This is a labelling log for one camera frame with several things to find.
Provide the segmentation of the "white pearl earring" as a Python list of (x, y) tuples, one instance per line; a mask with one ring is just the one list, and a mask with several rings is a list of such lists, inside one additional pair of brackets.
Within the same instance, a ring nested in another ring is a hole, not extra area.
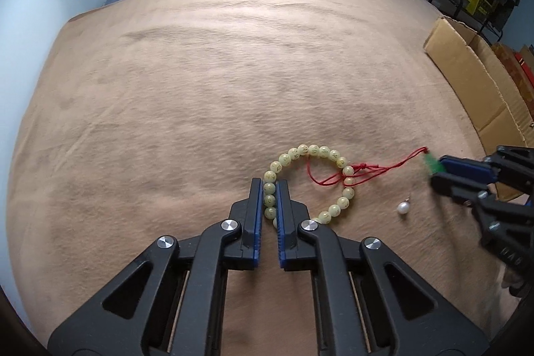
[(399, 215), (407, 215), (410, 211), (411, 202), (410, 198), (405, 198), (401, 203), (396, 207), (396, 211)]

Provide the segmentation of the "boxes on orange table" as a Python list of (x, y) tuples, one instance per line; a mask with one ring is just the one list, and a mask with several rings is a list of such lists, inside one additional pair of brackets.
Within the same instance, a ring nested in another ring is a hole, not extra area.
[(534, 57), (532, 51), (524, 45), (519, 51), (514, 52), (515, 59), (520, 64), (531, 86), (534, 86)]

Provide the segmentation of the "open cardboard box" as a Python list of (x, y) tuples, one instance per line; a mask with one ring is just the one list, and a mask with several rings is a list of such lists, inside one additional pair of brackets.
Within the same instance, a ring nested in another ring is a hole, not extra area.
[(471, 119), (487, 154), (499, 145), (533, 147), (533, 118), (491, 46), (466, 24), (437, 19), (424, 50)]

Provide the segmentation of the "orange floral covered table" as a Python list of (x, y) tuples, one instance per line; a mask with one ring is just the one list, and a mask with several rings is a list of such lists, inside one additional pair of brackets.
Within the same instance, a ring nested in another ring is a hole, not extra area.
[(507, 73), (511, 76), (511, 79), (515, 83), (520, 96), (525, 101), (529, 112), (533, 113), (533, 87), (530, 84), (528, 76), (517, 61), (513, 50), (506, 45), (496, 42), (492, 45), (492, 51), (500, 60)]

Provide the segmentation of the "tan blanket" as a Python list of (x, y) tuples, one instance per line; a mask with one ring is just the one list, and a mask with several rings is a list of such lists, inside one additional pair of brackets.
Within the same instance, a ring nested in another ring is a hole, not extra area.
[(7, 194), (39, 342), (158, 236), (225, 218), (300, 144), (389, 165), (334, 230), (381, 238), (497, 333), (515, 301), (471, 213), (433, 194), (421, 159), (396, 165), (422, 146), (483, 155), (424, 50), (441, 17), (425, 0), (124, 0), (72, 18), (24, 115)]

